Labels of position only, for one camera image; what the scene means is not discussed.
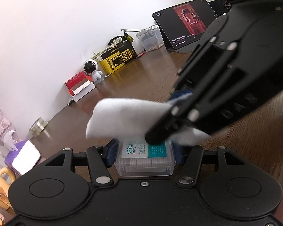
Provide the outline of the clear dental floss box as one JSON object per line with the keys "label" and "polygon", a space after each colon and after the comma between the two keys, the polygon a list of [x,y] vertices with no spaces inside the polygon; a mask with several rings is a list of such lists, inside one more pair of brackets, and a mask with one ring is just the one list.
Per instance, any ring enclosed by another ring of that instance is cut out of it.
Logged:
{"label": "clear dental floss box", "polygon": [[149,145],[143,139],[124,139],[114,163],[120,176],[170,176],[175,167],[171,141]]}

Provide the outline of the white wipe cloth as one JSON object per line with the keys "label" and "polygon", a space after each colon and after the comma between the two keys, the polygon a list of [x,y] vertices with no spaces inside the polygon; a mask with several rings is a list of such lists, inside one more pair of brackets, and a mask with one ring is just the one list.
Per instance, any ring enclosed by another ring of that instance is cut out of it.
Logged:
{"label": "white wipe cloth", "polygon": [[105,98],[99,101],[86,127],[86,138],[144,138],[172,105],[188,93],[165,103],[134,98]]}

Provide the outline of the clear plastic food container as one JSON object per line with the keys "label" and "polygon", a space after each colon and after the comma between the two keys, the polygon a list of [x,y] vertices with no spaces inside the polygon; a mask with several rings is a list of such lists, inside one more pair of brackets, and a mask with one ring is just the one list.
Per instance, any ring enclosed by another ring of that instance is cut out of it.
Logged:
{"label": "clear plastic food container", "polygon": [[164,46],[164,40],[158,25],[153,25],[136,34],[146,52],[150,52]]}

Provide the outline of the clear tape roll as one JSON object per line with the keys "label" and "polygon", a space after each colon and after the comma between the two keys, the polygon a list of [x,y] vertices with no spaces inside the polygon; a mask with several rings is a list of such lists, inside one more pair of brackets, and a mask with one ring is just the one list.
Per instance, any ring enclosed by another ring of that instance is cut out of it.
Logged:
{"label": "clear tape roll", "polygon": [[29,132],[32,134],[32,136],[37,137],[45,130],[47,124],[48,122],[46,120],[44,120],[42,117],[39,117],[29,128]]}

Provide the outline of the tablet with dark case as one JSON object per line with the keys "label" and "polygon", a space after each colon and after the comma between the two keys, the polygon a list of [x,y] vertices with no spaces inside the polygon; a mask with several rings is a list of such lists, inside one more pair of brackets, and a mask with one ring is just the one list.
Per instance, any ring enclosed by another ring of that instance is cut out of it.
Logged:
{"label": "tablet with dark case", "polygon": [[193,0],[152,14],[168,51],[189,53],[218,15],[206,0]]}

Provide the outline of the red white open box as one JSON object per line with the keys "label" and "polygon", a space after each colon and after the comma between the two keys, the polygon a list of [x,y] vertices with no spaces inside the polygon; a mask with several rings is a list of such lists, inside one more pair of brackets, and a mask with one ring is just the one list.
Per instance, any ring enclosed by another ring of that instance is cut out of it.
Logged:
{"label": "red white open box", "polygon": [[86,75],[83,71],[66,81],[65,86],[70,93],[68,105],[76,103],[95,88],[91,76]]}

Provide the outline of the yellow black battery box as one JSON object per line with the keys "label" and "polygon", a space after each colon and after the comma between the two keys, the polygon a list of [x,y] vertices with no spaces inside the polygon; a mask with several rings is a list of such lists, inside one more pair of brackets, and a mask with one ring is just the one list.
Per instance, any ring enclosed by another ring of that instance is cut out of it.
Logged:
{"label": "yellow black battery box", "polygon": [[98,61],[107,74],[111,74],[137,57],[131,42],[126,40],[98,56]]}

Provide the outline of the purple tissue pack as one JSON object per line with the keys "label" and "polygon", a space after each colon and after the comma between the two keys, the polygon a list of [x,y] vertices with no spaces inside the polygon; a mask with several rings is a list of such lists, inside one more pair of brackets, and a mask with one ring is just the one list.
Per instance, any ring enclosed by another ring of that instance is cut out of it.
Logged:
{"label": "purple tissue pack", "polygon": [[41,154],[29,139],[14,141],[14,134],[15,131],[11,130],[3,138],[3,144],[8,149],[4,163],[8,168],[22,176],[39,162]]}

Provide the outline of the white astronaut figurine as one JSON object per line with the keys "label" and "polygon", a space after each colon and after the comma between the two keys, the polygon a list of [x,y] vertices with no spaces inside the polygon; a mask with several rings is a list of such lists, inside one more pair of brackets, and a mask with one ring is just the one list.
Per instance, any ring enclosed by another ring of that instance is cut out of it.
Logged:
{"label": "white astronaut figurine", "polygon": [[91,77],[93,82],[102,78],[103,72],[98,69],[98,63],[94,59],[88,59],[83,64],[84,73]]}

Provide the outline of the yellow bear mug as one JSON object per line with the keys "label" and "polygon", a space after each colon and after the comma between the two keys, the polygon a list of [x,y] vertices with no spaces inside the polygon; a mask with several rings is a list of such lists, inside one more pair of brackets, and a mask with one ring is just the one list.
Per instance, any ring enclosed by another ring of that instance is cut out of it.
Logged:
{"label": "yellow bear mug", "polygon": [[3,167],[0,169],[0,192],[7,196],[10,185],[16,180],[14,172]]}

